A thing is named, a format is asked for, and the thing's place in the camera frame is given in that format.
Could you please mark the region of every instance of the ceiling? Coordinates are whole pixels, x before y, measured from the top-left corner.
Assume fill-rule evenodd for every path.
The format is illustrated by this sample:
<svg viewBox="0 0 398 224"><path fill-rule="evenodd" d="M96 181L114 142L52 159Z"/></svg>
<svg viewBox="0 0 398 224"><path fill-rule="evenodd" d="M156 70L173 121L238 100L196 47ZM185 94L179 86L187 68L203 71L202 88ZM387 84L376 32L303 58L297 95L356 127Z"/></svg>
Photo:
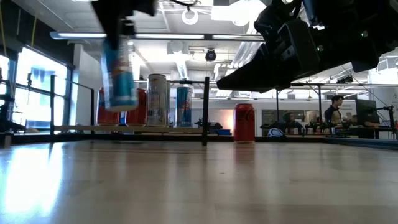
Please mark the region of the ceiling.
<svg viewBox="0 0 398 224"><path fill-rule="evenodd" d="M13 0L26 11L37 15L38 19L48 24L59 32L102 32L89 2L78 0ZM158 13L151 17L146 14L136 13L137 32L170 32L170 33L201 33L201 34L246 34L249 26L236 26L232 21L215 21L211 19L213 1L202 1L202 5L195 7L198 13L198 21L194 25L187 25L182 20L184 7L175 5L168 1L161 1L158 5ZM135 40L137 54L144 62L141 66L141 74L146 76L150 73L170 74L176 70L173 60L167 58L167 40ZM100 58L101 41L91 40L81 42L84 50L94 58ZM187 41L191 60L186 61L189 70L213 71L216 63L231 63L242 43L225 41ZM213 48L217 53L215 62L206 62L207 49ZM398 56L398 50L389 53L388 56ZM351 64L321 72L309 80L311 82L326 82L332 75L336 75L351 68ZM367 72L354 74L359 82L367 81Z"/></svg>

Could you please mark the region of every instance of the computer monitor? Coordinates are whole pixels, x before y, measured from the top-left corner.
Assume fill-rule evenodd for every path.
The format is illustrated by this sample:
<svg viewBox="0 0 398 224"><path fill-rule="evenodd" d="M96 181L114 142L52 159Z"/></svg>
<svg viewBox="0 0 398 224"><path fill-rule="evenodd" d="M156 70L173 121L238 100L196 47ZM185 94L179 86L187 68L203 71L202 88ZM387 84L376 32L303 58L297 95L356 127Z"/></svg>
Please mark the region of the computer monitor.
<svg viewBox="0 0 398 224"><path fill-rule="evenodd" d="M355 100L355 104L358 124L363 125L365 122L380 123L374 100Z"/></svg>

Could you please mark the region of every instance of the black metal pole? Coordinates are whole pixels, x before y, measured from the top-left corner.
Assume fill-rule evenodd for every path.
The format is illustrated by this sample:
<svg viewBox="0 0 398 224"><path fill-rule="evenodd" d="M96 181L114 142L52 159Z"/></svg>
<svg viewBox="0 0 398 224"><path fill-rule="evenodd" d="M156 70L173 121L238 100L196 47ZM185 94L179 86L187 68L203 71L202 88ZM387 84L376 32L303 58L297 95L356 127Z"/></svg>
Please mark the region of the black metal pole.
<svg viewBox="0 0 398 224"><path fill-rule="evenodd" d="M322 101L321 101L321 85L318 85L319 94L318 94L318 103L319 103L319 122L322 122Z"/></svg>
<svg viewBox="0 0 398 224"><path fill-rule="evenodd" d="M94 89L91 89L91 106L90 106L90 110L91 110L91 117L90 117L90 125L94 126Z"/></svg>
<svg viewBox="0 0 398 224"><path fill-rule="evenodd" d="M279 91L276 91L276 120L279 121Z"/></svg>
<svg viewBox="0 0 398 224"><path fill-rule="evenodd" d="M208 116L209 116L209 89L210 77L205 78L205 89L203 90L203 132L201 135L201 145L207 146L207 129L208 129Z"/></svg>
<svg viewBox="0 0 398 224"><path fill-rule="evenodd" d="M54 142L55 126L54 126L54 98L55 98L55 75L50 77L50 107L51 107L51 118L50 118L50 136L51 141Z"/></svg>

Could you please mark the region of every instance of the wooden surface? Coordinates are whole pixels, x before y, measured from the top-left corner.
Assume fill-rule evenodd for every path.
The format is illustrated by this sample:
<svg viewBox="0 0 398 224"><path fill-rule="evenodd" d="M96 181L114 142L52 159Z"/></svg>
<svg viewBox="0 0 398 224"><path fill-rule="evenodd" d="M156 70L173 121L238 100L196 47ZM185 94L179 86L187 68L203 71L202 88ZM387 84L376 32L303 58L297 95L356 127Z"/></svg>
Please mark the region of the wooden surface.
<svg viewBox="0 0 398 224"><path fill-rule="evenodd" d="M396 224L398 154L328 144L0 149L1 224Z"/></svg>
<svg viewBox="0 0 398 224"><path fill-rule="evenodd" d="M125 126L56 126L56 131L137 131L143 133L202 133L202 128L163 128L163 127L125 127Z"/></svg>

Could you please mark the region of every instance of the desk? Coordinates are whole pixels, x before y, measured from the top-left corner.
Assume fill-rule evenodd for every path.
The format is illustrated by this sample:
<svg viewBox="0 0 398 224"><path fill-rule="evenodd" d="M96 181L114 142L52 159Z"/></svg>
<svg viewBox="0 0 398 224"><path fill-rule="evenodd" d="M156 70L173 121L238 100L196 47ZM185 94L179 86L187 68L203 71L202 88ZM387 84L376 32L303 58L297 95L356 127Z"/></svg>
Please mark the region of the desk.
<svg viewBox="0 0 398 224"><path fill-rule="evenodd" d="M373 131L375 139L380 139L379 132L381 132L381 131L383 131L383 132L392 132L394 138L396 138L396 133L397 133L397 129L396 128L366 128L366 127L360 128L360 127L350 127L349 129L350 130L355 130L355 131L360 131L360 130Z"/></svg>

